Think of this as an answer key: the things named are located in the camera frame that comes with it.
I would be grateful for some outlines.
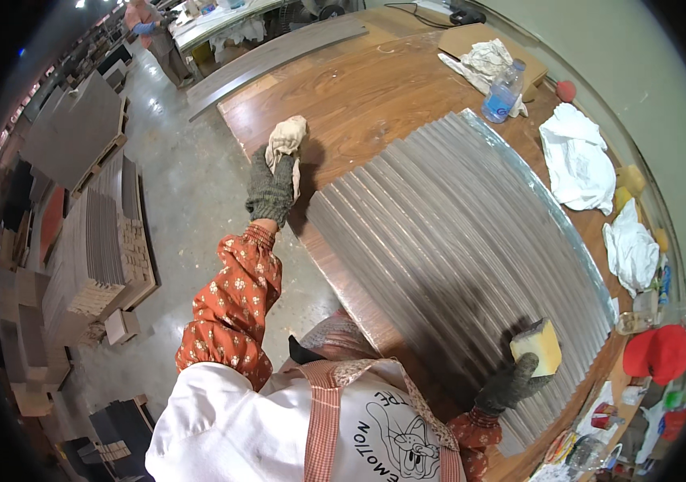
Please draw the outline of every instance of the cartoon print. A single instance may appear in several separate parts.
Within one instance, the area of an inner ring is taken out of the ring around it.
[[[439,468],[439,448],[428,443],[424,419],[416,416],[407,429],[402,429],[380,404],[369,402],[366,408],[380,427],[388,459],[400,475],[414,479],[434,477]]]

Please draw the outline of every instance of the red cap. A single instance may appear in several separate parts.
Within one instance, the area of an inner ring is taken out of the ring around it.
[[[624,350],[624,371],[629,376],[653,376],[661,386],[686,370],[686,330],[667,325],[632,338]]]

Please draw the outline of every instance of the person standing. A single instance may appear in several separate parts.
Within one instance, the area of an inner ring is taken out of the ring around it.
[[[142,46],[153,54],[161,65],[163,73],[169,80],[182,89],[193,82],[193,75],[185,67],[172,34],[166,29],[169,20],[145,0],[129,0],[126,14],[123,16],[126,25],[139,35]]]

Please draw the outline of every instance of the plastic water bottle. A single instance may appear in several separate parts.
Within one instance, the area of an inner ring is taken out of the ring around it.
[[[500,124],[506,120],[514,102],[522,92],[522,85],[525,82],[523,72],[525,72],[525,63],[520,59],[514,59],[514,63],[492,81],[490,92],[482,103],[482,114],[488,118],[488,121]]]

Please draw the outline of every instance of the apron strap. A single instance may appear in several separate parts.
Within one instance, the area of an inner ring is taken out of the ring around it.
[[[440,447],[439,449],[439,480],[442,482],[461,482],[463,464],[461,454],[453,449]]]
[[[297,367],[308,379],[311,390],[303,482],[330,482],[340,431],[340,396],[343,390],[332,375],[339,364],[337,361],[318,360]],[[439,463],[442,482],[461,482],[464,479],[461,454],[457,450],[440,447]]]

